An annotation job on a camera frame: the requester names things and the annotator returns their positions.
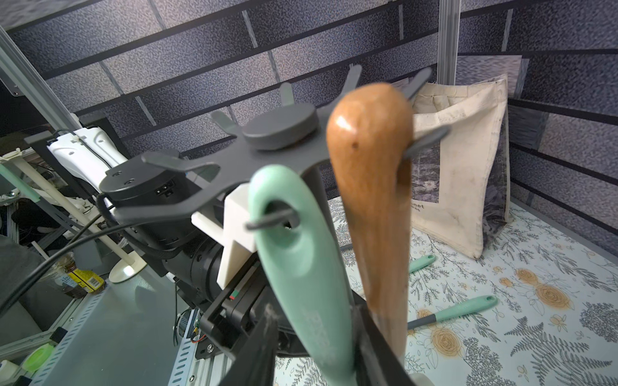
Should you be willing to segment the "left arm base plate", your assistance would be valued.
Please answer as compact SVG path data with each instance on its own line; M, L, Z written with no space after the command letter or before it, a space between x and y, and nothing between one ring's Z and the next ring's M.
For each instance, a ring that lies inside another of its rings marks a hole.
M209 360L223 354L221 345L225 336L225 311L220 309L204 317L204 311L196 307L192 310L189 339L195 348L195 360Z

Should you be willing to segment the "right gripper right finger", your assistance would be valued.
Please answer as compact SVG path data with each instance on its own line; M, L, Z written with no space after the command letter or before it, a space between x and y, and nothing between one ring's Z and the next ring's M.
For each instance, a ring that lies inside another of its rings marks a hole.
M365 306L352 308L357 384L414 386Z

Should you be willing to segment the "grey spatula mint handle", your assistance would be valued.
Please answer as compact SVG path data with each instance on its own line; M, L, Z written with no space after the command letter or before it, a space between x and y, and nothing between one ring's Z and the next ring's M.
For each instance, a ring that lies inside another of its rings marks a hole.
M452 307L441 310L434 314L429 314L422 318L417 318L414 321L407 323L408 330L414 330L422 326L427 326L433 323L443 322L454 318L460 318L474 313L480 313L484 310L495 307L498 304L498 298L493 295L486 295L469 299L465 302L460 302Z

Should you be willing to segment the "cream ladle mint handle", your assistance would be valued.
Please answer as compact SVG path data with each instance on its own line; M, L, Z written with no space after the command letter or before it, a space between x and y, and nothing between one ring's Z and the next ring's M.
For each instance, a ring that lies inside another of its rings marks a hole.
M249 183L249 218L273 202L295 210L299 223L254 231L257 253L292 328L330 385L354 385L351 290L339 247L310 188L282 165L262 167Z

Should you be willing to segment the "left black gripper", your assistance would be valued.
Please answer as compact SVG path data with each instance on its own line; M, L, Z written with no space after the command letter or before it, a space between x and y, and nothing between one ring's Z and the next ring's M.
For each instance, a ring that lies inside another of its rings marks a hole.
M237 356L268 306L273 308L278 317L277 354L283 358L308 356L265 275L251 274L248 281L241 284L239 294L231 294L220 302L217 302L217 296L222 289L215 283L206 281L197 287L196 292L200 301L198 306L202 311L206 311L212 304L219 307L212 320L213 327L204 329L203 334L207 337L197 344L196 359L206 360L220 353Z

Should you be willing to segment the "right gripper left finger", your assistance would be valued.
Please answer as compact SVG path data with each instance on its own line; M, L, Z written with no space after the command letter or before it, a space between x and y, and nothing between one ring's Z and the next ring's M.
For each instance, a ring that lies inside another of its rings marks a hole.
M219 385L273 385L277 350L278 315L268 304L262 319Z

